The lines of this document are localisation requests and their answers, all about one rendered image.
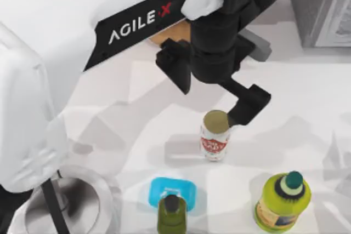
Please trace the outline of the round wooden coaster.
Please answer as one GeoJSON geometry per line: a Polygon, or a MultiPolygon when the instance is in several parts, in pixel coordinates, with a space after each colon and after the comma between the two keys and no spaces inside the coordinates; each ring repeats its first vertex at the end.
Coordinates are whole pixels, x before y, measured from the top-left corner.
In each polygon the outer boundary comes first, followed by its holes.
{"type": "Polygon", "coordinates": [[[172,39],[174,41],[185,40],[190,41],[190,24],[183,20],[174,24],[167,29],[155,34],[149,38],[154,45],[160,46],[165,40],[172,39]]]}

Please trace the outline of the pale grey rounded box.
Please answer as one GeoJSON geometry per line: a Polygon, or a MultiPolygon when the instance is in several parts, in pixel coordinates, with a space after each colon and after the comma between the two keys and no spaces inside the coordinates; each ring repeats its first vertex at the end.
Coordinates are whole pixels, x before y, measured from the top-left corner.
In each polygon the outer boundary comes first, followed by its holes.
{"type": "Polygon", "coordinates": [[[254,49],[250,53],[251,58],[260,62],[268,60],[268,57],[272,53],[270,42],[246,28],[240,31],[239,35],[254,44],[254,49]]]}

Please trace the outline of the red and white can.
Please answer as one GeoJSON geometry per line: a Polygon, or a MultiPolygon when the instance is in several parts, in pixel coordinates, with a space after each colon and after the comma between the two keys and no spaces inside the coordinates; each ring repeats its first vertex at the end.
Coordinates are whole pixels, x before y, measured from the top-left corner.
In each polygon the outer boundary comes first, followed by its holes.
{"type": "Polygon", "coordinates": [[[200,129],[200,150],[210,161],[220,161],[228,149],[231,127],[228,115],[222,110],[207,112],[200,129]]]}

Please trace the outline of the grey cabinet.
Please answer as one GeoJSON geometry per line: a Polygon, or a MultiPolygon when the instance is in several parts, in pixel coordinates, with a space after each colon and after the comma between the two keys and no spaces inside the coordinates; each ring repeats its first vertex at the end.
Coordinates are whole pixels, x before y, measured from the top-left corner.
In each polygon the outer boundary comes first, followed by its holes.
{"type": "Polygon", "coordinates": [[[303,47],[351,48],[351,0],[291,0],[303,47]]]}

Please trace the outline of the yellow-green bottle dark green cap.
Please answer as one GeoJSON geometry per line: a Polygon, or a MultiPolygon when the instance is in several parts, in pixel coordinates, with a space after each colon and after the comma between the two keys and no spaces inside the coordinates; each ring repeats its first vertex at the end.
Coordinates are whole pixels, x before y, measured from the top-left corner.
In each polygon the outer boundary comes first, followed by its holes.
{"type": "Polygon", "coordinates": [[[266,232],[286,232],[295,225],[311,198],[312,191],[300,172],[275,174],[265,182],[254,207],[255,222],[266,232]]]}

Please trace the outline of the light blue soap dish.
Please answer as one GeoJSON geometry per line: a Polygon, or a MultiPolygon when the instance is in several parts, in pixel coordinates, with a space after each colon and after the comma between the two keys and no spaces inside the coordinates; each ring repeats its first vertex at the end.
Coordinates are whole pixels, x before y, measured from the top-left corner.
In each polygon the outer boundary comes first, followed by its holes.
{"type": "Polygon", "coordinates": [[[159,201],[168,196],[176,195],[185,200],[187,211],[194,209],[197,198],[197,186],[189,180],[157,177],[151,181],[148,202],[157,208],[159,201]]]}

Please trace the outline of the olive green bottle black cap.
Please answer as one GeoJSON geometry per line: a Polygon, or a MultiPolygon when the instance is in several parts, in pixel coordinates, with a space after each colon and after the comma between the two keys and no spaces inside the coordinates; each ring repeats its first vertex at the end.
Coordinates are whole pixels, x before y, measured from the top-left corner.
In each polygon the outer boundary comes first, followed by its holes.
{"type": "Polygon", "coordinates": [[[171,194],[158,203],[158,234],[187,233],[187,204],[181,197],[171,194]]]}

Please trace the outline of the white round cup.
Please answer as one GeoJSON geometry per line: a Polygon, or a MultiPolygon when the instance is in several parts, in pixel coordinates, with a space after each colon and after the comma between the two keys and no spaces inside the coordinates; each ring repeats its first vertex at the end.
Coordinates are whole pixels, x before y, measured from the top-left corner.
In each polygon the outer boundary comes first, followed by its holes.
{"type": "Polygon", "coordinates": [[[8,234],[114,234],[115,209],[97,172],[63,166],[16,212],[8,234]]]}

